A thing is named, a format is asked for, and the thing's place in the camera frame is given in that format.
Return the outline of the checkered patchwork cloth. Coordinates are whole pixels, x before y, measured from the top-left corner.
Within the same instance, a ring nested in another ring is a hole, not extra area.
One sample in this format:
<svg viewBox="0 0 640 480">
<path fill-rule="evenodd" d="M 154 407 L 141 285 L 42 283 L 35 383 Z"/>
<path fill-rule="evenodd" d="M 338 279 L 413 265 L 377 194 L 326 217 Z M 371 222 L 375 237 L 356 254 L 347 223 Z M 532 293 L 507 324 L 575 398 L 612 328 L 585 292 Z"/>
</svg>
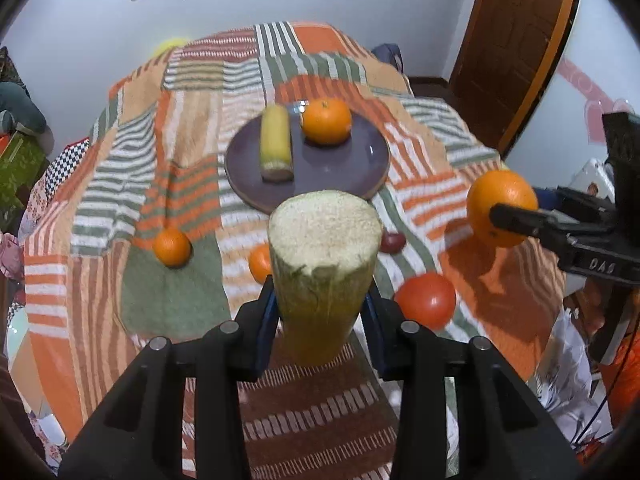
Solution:
<svg viewBox="0 0 640 480">
<path fill-rule="evenodd" d="M 89 146 L 88 136 L 68 144 L 34 184 L 18 228 L 20 240 L 24 240 L 35 231 L 37 224 L 47 212 L 55 192 L 81 163 Z"/>
</svg>

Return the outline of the striped patchwork bedspread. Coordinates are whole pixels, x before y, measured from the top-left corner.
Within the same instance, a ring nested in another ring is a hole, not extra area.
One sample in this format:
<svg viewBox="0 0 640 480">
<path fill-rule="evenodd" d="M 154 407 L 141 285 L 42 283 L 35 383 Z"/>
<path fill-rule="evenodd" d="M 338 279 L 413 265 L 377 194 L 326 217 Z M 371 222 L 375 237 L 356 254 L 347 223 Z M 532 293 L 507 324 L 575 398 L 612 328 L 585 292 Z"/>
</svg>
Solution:
<svg viewBox="0 0 640 480">
<path fill-rule="evenodd" d="M 271 104 L 345 103 L 382 140 L 367 185 L 392 247 L 374 258 L 391 297 L 442 275 L 456 308 L 442 334 L 484 336 L 532 377 L 565 286 L 536 240 L 495 248 L 468 219 L 468 194 L 499 154 L 444 102 L 414 96 L 405 76 L 326 24 L 274 22 L 218 32 L 157 55 L 111 88 L 84 140 L 58 155 L 30 192 L 20 239 L 26 311 L 43 394 L 74 440 L 154 336 L 204 335 L 254 300 L 250 254 L 266 246 L 286 289 L 284 324 L 258 382 L 240 385 L 242 433 L 257 479 L 385 479 L 396 441 L 396 392 L 375 379 L 359 340 L 330 344 L 310 292 L 350 292 L 366 222 L 338 194 L 365 162 L 315 169 L 321 195 L 297 191 L 273 214 L 231 180 L 259 162 L 231 151 Z"/>
</svg>

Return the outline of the red tomato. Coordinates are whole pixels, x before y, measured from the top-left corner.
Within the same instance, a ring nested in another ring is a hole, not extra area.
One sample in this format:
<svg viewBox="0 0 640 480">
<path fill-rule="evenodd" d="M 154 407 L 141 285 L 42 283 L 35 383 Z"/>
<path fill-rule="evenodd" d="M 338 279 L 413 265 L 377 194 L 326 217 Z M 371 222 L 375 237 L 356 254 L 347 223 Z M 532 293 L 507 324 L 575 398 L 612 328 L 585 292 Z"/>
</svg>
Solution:
<svg viewBox="0 0 640 480">
<path fill-rule="evenodd" d="M 407 320 L 430 330 L 442 330 L 454 316 L 457 295 L 454 285 L 442 274 L 427 272 L 413 276 L 395 292 L 394 301 Z"/>
</svg>

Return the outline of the small mandarin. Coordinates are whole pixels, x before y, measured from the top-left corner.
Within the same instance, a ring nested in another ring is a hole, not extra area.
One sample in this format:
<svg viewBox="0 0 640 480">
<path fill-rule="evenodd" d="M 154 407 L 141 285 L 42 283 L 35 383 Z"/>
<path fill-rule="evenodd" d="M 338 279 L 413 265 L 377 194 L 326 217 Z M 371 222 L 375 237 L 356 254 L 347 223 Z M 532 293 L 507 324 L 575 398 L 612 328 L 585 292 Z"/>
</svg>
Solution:
<svg viewBox="0 0 640 480">
<path fill-rule="evenodd" d="M 159 232 L 153 240 L 152 249 L 155 257 L 168 268 L 184 266 L 192 254 L 190 240 L 176 228 L 166 228 Z"/>
<path fill-rule="evenodd" d="M 248 255 L 250 274 L 258 284 L 264 284 L 272 274 L 269 244 L 257 245 Z"/>
</svg>

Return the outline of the green patterned storage box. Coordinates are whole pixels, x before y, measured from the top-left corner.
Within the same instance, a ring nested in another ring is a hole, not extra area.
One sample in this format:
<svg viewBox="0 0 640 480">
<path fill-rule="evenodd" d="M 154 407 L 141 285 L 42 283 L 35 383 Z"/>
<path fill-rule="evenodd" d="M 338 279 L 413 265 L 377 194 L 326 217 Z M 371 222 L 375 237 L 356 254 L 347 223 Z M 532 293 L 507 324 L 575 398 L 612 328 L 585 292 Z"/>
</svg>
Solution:
<svg viewBox="0 0 640 480">
<path fill-rule="evenodd" d="M 32 187 L 48 166 L 36 139 L 14 133 L 1 153 L 1 229 L 7 231 L 27 206 Z"/>
</svg>

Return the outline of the yellow curved pillow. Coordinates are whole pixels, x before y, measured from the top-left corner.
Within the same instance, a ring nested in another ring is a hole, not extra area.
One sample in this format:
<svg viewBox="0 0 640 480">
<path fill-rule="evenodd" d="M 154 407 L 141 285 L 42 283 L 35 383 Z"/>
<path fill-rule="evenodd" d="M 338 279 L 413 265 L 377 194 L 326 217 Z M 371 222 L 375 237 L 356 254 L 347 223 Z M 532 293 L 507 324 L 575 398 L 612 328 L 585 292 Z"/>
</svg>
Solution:
<svg viewBox="0 0 640 480">
<path fill-rule="evenodd" d="M 189 38 L 184 38 L 184 37 L 172 37 L 172 38 L 166 39 L 155 47 L 152 55 L 154 56 L 154 58 L 156 58 L 157 56 L 162 55 L 166 51 L 170 51 L 171 49 L 185 46 L 189 41 L 190 41 Z"/>
</svg>

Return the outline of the blue bag behind bed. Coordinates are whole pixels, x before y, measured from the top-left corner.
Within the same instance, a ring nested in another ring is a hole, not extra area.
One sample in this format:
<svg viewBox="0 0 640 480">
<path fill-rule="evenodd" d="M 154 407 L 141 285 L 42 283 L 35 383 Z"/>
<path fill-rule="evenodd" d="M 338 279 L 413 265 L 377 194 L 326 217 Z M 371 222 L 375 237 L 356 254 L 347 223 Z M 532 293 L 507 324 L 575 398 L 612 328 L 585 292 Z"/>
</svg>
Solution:
<svg viewBox="0 0 640 480">
<path fill-rule="evenodd" d="M 379 44 L 372 49 L 372 54 L 379 61 L 393 66 L 399 73 L 404 72 L 404 60 L 397 44 Z"/>
</svg>

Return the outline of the brown wooden door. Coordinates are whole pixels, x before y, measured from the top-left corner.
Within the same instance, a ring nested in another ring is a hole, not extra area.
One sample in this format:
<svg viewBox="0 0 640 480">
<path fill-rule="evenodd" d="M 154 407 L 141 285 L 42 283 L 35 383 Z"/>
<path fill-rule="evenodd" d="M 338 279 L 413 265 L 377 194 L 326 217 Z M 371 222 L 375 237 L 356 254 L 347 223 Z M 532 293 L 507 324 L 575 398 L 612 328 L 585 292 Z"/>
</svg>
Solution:
<svg viewBox="0 0 640 480">
<path fill-rule="evenodd" d="M 451 76 L 480 142 L 505 153 L 560 55 L 576 0 L 475 0 Z"/>
</svg>

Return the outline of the sugarcane piece front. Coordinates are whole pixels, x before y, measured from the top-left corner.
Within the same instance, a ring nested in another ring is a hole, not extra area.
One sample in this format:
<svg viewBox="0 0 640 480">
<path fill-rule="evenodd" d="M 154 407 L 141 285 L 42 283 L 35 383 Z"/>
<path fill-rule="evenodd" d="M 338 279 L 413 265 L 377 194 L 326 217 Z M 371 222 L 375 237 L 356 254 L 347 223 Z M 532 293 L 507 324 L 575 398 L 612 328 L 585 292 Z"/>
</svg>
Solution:
<svg viewBox="0 0 640 480">
<path fill-rule="evenodd" d="M 383 226 L 369 202 L 325 190 L 273 211 L 268 243 L 283 344 L 299 366 L 342 350 L 372 284 Z"/>
</svg>

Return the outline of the white wardrobe sliding door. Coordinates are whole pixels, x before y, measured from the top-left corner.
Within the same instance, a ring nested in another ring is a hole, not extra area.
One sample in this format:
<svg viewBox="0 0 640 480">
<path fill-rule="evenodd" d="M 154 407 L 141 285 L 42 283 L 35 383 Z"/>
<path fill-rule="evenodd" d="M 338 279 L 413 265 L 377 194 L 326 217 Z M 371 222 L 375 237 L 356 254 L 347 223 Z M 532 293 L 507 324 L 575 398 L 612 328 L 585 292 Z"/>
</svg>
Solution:
<svg viewBox="0 0 640 480">
<path fill-rule="evenodd" d="M 547 89 L 506 166 L 537 188 L 614 197 L 602 116 L 639 111 L 639 41 L 610 0 L 579 0 Z"/>
</svg>

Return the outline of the purple round plate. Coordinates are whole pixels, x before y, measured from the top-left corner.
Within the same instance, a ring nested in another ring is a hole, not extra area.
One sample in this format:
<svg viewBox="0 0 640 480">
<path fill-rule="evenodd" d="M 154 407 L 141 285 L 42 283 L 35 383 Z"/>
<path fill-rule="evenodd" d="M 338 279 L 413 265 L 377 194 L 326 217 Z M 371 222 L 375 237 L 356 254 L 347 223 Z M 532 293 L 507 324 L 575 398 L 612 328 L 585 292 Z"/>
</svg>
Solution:
<svg viewBox="0 0 640 480">
<path fill-rule="evenodd" d="M 227 179 L 245 203 L 271 214 L 290 197 L 321 190 L 340 190 L 371 198 L 386 180 L 390 149 L 375 127 L 363 116 L 352 113 L 352 133 L 337 146 L 322 148 L 307 142 L 299 125 L 307 103 L 286 106 L 290 115 L 293 179 L 268 182 L 262 178 L 259 161 L 260 118 L 240 128 L 226 153 Z"/>
</svg>

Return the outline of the large orange plain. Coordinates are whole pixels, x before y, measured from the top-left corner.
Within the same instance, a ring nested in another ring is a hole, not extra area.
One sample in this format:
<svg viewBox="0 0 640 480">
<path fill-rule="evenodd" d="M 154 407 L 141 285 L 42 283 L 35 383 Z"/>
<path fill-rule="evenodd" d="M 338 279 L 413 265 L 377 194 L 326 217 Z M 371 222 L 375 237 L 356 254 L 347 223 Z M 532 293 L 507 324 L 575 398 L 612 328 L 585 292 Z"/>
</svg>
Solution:
<svg viewBox="0 0 640 480">
<path fill-rule="evenodd" d="M 305 138 L 314 144 L 342 144 L 352 131 L 352 112 L 339 99 L 314 99 L 306 105 L 300 116 L 300 126 Z"/>
</svg>

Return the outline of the grey plush toy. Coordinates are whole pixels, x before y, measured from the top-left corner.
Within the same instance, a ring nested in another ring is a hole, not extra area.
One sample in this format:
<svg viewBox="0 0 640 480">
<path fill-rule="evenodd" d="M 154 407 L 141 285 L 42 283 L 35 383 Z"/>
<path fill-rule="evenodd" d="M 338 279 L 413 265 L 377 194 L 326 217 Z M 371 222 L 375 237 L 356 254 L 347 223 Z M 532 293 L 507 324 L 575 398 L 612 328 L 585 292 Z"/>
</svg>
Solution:
<svg viewBox="0 0 640 480">
<path fill-rule="evenodd" d="M 46 118 L 27 92 L 15 82 L 0 84 L 1 133 L 24 133 L 40 136 L 47 128 Z"/>
</svg>

